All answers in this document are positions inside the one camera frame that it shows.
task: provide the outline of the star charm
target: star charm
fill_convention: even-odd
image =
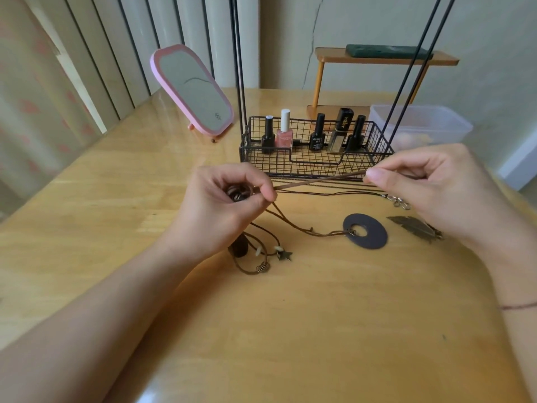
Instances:
[[[276,251],[276,255],[278,256],[278,260],[289,260],[292,262],[291,260],[291,255],[293,254],[293,252],[291,251],[285,251],[285,250],[281,250],[281,251]]]

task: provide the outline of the black metal rod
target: black metal rod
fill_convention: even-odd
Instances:
[[[246,99],[244,96],[244,77],[242,72],[242,48],[241,48],[241,30],[238,24],[238,4],[237,0],[234,0],[234,11],[235,11],[235,28],[237,30],[237,51],[238,51],[238,73],[241,79],[241,100],[242,100],[242,110],[244,114],[244,126],[246,126],[246,120],[248,115],[246,114]]]
[[[436,11],[438,10],[438,6],[440,5],[441,0],[436,0],[436,3],[434,3],[433,10],[431,11],[431,15],[429,16],[429,19],[427,20],[427,24],[425,25],[425,29],[423,30],[423,33],[421,34],[420,41],[418,42],[418,46],[416,47],[416,52],[414,53],[414,56],[412,60],[410,61],[410,64],[408,65],[408,68],[406,69],[406,73],[403,78],[403,82],[401,83],[399,87],[399,91],[397,92],[397,95],[395,97],[394,103],[392,104],[392,108],[390,109],[390,113],[388,114],[388,117],[386,118],[386,123],[384,124],[384,127],[382,128],[382,135],[384,135],[384,132],[386,131],[386,128],[388,127],[388,124],[390,122],[390,119],[392,118],[392,115],[394,113],[395,107],[397,106],[397,103],[399,102],[399,98],[401,97],[401,94],[403,93],[404,86],[406,85],[406,81],[408,80],[408,76],[410,75],[410,72],[418,58],[418,54],[420,53],[421,46],[423,45],[423,41],[425,40],[425,37],[427,36],[427,33],[429,32],[429,27],[431,26],[431,23],[433,22],[434,16],[436,15]],[[379,141],[377,141],[376,147],[373,150],[374,152],[377,151],[377,148],[379,148]]]
[[[235,61],[235,85],[237,87],[238,121],[241,126],[241,139],[242,139],[242,136],[244,135],[244,127],[242,123],[241,89],[240,89],[239,77],[238,77],[237,41],[236,41],[234,15],[235,15],[235,11],[233,9],[233,0],[229,0],[229,17],[232,23],[233,60]]]
[[[440,25],[438,26],[438,30],[436,31],[436,34],[434,34],[434,38],[433,38],[433,40],[431,42],[431,46],[429,47],[427,57],[423,61],[423,65],[420,68],[420,73],[418,74],[418,76],[416,76],[416,80],[414,81],[414,85],[412,87],[412,90],[410,91],[410,94],[408,95],[408,97],[406,99],[406,102],[405,102],[405,104],[403,106],[403,109],[401,110],[401,114],[399,115],[399,119],[397,120],[397,123],[395,124],[394,131],[393,131],[393,133],[392,133],[392,135],[390,137],[390,140],[388,141],[388,144],[391,144],[393,139],[394,139],[394,137],[395,137],[395,132],[399,128],[399,125],[401,124],[401,120],[403,119],[403,116],[404,116],[404,114],[406,112],[406,108],[408,107],[408,105],[410,103],[410,99],[412,98],[412,95],[414,94],[414,91],[418,87],[418,83],[420,82],[420,77],[423,74],[423,71],[425,70],[427,62],[431,58],[431,54],[433,52],[434,46],[436,45],[438,37],[440,36],[440,33],[442,32],[442,29],[444,27],[444,24],[446,23],[446,20],[447,20],[447,17],[449,15],[449,13],[451,12],[451,8],[453,7],[454,2],[455,2],[455,0],[449,0],[449,4],[447,5],[446,12],[444,13],[444,16],[442,17],[442,20],[440,21]]]

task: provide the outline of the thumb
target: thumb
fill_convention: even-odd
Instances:
[[[420,198],[425,197],[430,190],[430,187],[423,182],[383,168],[369,168],[366,176],[373,184],[384,189],[387,193],[399,196],[410,203],[419,202]]]
[[[261,215],[269,204],[270,202],[268,202],[263,195],[255,194],[244,201],[234,203],[233,205],[241,218],[245,222],[247,221],[247,223],[250,223]]]

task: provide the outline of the black wire basket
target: black wire basket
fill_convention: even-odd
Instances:
[[[280,121],[281,118],[273,118],[274,132],[280,128]],[[348,133],[341,152],[331,154],[327,147],[335,124],[335,121],[325,121],[325,144],[320,150],[309,149],[309,139],[315,130],[315,121],[304,119],[290,121],[290,128],[293,130],[292,148],[262,148],[261,137],[265,134],[265,117],[250,116],[239,148],[241,162],[250,162],[271,177],[306,179],[366,170],[394,153],[379,127],[372,121],[366,121],[364,143],[357,153],[345,152],[348,137],[352,135]]]

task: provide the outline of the small wooden stand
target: small wooden stand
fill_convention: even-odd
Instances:
[[[339,106],[318,106],[319,94],[321,92],[321,82],[323,80],[323,70],[325,63],[366,63],[376,65],[408,65],[409,59],[386,59],[386,58],[353,58],[346,54],[345,48],[315,48],[315,56],[319,61],[319,68],[317,70],[317,79],[315,80],[315,91],[313,94],[313,103],[308,106],[307,112],[311,120],[317,118],[317,113],[321,112],[326,115],[327,119],[335,119],[339,111]],[[423,60],[416,60],[415,65],[423,64]],[[414,101],[418,90],[420,89],[421,82],[425,78],[425,74],[429,67],[454,67],[459,64],[459,59],[455,58],[447,53],[441,51],[435,51],[433,58],[429,60],[425,70],[421,74],[418,81],[418,87],[412,97],[410,103]],[[369,115],[369,107],[365,106],[348,106],[353,109],[355,115],[364,114]]]

